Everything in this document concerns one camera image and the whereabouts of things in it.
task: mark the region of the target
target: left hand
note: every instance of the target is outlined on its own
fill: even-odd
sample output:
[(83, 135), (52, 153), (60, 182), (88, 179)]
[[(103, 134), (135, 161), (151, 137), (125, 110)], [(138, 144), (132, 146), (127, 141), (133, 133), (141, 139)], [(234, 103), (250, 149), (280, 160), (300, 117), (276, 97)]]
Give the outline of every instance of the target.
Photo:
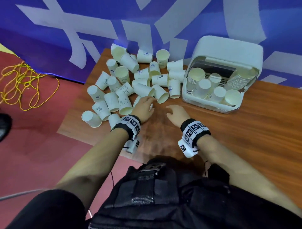
[(155, 101), (157, 101), (157, 99), (151, 96), (145, 96), (141, 98), (136, 104), (136, 106), (133, 108), (131, 114), (139, 117), (141, 124), (145, 123), (154, 112), (154, 108), (150, 110), (150, 106)]

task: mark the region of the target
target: hand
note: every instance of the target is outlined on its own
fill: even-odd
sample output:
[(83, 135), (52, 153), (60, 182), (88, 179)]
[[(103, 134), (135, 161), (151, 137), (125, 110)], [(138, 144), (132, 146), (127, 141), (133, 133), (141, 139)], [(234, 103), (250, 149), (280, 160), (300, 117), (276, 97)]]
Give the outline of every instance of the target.
[(131, 114), (139, 117), (141, 124), (145, 123), (154, 112), (154, 108), (150, 110), (150, 106), (155, 101), (157, 101), (157, 99), (151, 96), (145, 96), (141, 98), (133, 108)]
[(170, 105), (166, 106), (166, 108), (172, 110), (172, 114), (167, 113), (168, 119), (179, 128), (184, 121), (190, 118), (185, 109), (179, 105)]

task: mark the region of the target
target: tangled yellow cord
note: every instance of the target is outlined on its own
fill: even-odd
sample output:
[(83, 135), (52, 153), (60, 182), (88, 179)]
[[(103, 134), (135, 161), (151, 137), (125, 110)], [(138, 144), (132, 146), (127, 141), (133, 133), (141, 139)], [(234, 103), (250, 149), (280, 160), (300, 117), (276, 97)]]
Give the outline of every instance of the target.
[[(16, 76), (15, 76), (8, 84), (6, 84), (5, 87), (4, 87), (4, 89), (3, 89), (3, 91), (0, 92), (0, 93), (1, 93), (1, 98), (2, 98), (0, 104), (1, 104), (2, 102), (5, 102), (6, 104), (9, 104), (9, 105), (14, 105), (14, 104), (19, 103), (20, 109), (23, 110), (23, 111), (28, 111), (28, 110), (30, 110), (30, 109), (32, 109), (32, 108), (38, 108), (38, 107), (42, 106), (45, 102), (47, 102), (47, 101), (48, 101), (48, 100), (56, 93), (56, 91), (58, 90), (58, 88), (59, 88), (59, 86), (60, 86), (60, 82), (59, 82), (59, 80), (56, 78), (57, 81), (58, 81), (58, 86), (57, 86), (56, 90), (54, 91), (54, 93), (53, 93), (47, 100), (45, 100), (43, 103), (41, 103), (40, 105), (37, 106), (37, 103), (38, 103), (39, 100), (40, 100), (39, 80), (40, 80), (40, 78), (46, 76), (47, 74), (38, 74), (38, 73), (36, 73), (29, 65), (27, 65), (27, 64), (24, 63), (24, 61), (23, 61), (22, 63), (20, 63), (20, 64), (18, 64), (18, 65), (9, 66), (9, 67), (4, 68), (4, 69), (1, 71), (1, 75), (2, 75), (2, 76), (1, 76), (1, 78), (0, 78), (0, 82), (3, 80), (3, 78), (4, 78), (5, 76), (9, 76), (9, 75), (11, 75), (12, 73), (16, 73)], [(33, 82), (35, 79), (37, 80), (37, 86), (36, 86), (36, 87), (34, 87), (34, 86), (32, 85), (32, 82)], [(10, 90), (7, 91), (7, 87), (8, 87), (10, 84), (12, 84), (12, 83), (14, 83), (14, 86), (13, 86)], [(36, 92), (36, 94), (32, 97), (31, 101), (29, 102), (29, 108), (26, 109), (26, 110), (24, 110), (24, 109), (22, 108), (22, 105), (21, 105), (21, 99), (22, 99), (23, 91), (24, 91), (26, 88), (28, 88), (28, 87), (32, 87), (32, 88), (35, 89), (37, 92)], [(18, 96), (18, 99), (17, 99), (15, 102), (11, 103), (11, 100), (15, 99), (16, 95)], [(37, 96), (37, 101), (35, 102), (34, 105), (32, 105), (32, 102), (33, 102), (33, 100), (34, 100), (34, 98), (35, 98), (36, 96)]]

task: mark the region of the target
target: wooden table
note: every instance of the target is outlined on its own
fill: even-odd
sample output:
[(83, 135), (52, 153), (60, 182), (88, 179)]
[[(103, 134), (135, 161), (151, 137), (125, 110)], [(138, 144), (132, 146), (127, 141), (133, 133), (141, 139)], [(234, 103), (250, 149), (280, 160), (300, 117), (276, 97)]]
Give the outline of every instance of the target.
[[(98, 128), (91, 128), (81, 120), (81, 114), (92, 110), (94, 104), (87, 88), (96, 82), (102, 71), (109, 73), (106, 61), (110, 58), (110, 50), (104, 50), (58, 133), (95, 145), (110, 131), (107, 121)], [(141, 64), (140, 69), (148, 66)], [(135, 94), (130, 96), (132, 104), (136, 97)], [(122, 151), (122, 156), (141, 163), (155, 155), (190, 161), (177, 145), (182, 135), (180, 129), (166, 117), (168, 109), (165, 107), (172, 104), (184, 106), (192, 118), (209, 127), (215, 138), (258, 169), (302, 207), (302, 90), (257, 81), (246, 92), (239, 110), (231, 114), (193, 106), (181, 98), (169, 98), (163, 104), (154, 104), (155, 112), (141, 130), (143, 141), (138, 152), (129, 154)]]

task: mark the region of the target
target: red floor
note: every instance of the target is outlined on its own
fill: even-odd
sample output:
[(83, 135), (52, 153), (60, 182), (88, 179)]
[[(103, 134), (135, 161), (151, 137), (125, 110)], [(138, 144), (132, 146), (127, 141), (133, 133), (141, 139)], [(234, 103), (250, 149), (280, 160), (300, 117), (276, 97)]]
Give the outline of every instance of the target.
[[(20, 59), (0, 52), (0, 69), (20, 63)], [(2, 90), (5, 81), (0, 82)], [(41, 101), (56, 88), (57, 80), (40, 80)], [(0, 112), (13, 118), (13, 128), (0, 143), (0, 197), (33, 189), (50, 189), (81, 158), (91, 146), (57, 134), (67, 110), (80, 93), (82, 85), (60, 80), (57, 93), (40, 108), (20, 110), (18, 105), (0, 105)], [(24, 107), (32, 91), (24, 94)], [(122, 178), (129, 166), (141, 164), (120, 156), (112, 170), (114, 182)], [(101, 206), (112, 189), (111, 176), (107, 178), (90, 208), (92, 214)], [(0, 202), (0, 228), (5, 226), (38, 193)]]

